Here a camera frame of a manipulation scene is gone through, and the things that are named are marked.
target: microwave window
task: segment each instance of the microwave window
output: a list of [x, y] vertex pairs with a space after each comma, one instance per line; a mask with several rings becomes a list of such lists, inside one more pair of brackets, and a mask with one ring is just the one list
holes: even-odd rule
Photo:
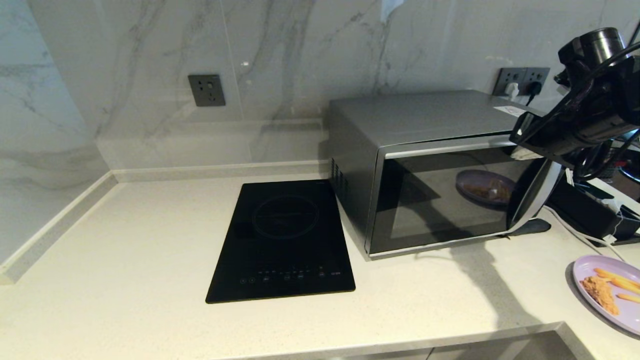
[[499, 233], [531, 160], [514, 147], [385, 160], [371, 252]]

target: fried chicken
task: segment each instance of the fried chicken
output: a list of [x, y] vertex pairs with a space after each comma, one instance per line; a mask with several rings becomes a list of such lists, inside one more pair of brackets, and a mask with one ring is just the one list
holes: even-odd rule
[[597, 301], [606, 311], [612, 315], [620, 314], [620, 310], [618, 310], [614, 302], [611, 287], [606, 281], [597, 276], [589, 276], [585, 277], [580, 283], [587, 293], [593, 297], [593, 300]]

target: black plug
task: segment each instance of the black plug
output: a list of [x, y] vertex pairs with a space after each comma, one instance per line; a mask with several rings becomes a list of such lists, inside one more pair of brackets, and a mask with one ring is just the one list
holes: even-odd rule
[[529, 93], [531, 95], [529, 96], [529, 101], [527, 101], [527, 106], [529, 106], [533, 98], [536, 97], [536, 95], [540, 94], [541, 91], [542, 84], [539, 81], [534, 81], [531, 83], [531, 85], [529, 85]]

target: white countertop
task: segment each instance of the white countertop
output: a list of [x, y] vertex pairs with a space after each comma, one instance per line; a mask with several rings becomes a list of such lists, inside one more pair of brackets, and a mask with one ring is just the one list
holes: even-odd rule
[[[572, 293], [567, 267], [594, 252], [546, 212], [553, 228], [545, 234], [377, 261], [365, 261], [346, 233], [356, 291], [206, 304], [242, 183], [312, 178], [117, 185], [17, 284], [0, 287], [0, 357], [313, 359], [466, 343], [561, 322], [596, 359], [640, 354], [640, 341]], [[619, 248], [640, 263], [640, 246]]]

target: french fry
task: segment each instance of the french fry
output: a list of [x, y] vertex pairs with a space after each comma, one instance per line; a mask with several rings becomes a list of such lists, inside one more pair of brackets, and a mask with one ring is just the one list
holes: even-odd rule
[[617, 294], [616, 296], [623, 300], [629, 300], [629, 301], [637, 302], [638, 304], [640, 304], [640, 297], [627, 295], [627, 294]]
[[611, 283], [612, 283], [613, 285], [615, 285], [615, 286], [617, 286], [617, 287], [621, 288], [621, 289], [628, 290], [628, 291], [631, 291], [631, 292], [633, 292], [633, 293], [636, 293], [636, 294], [640, 295], [640, 289], [639, 289], [639, 288], [637, 288], [637, 287], [635, 287], [635, 286], [633, 286], [633, 285], [632, 285], [632, 284], [630, 284], [629, 282], [626, 282], [626, 281], [620, 281], [620, 279], [618, 279], [618, 278], [614, 278], [614, 279], [611, 281]]
[[640, 289], [640, 282], [637, 281], [633, 281], [631, 279], [627, 279], [624, 276], [612, 273], [612, 272], [608, 272], [607, 270], [602, 270], [601, 268], [595, 268], [593, 269], [599, 277], [606, 277], [606, 278], [611, 278], [611, 279], [618, 279], [624, 282], [628, 282], [629, 284], [635, 286], [636, 288]]

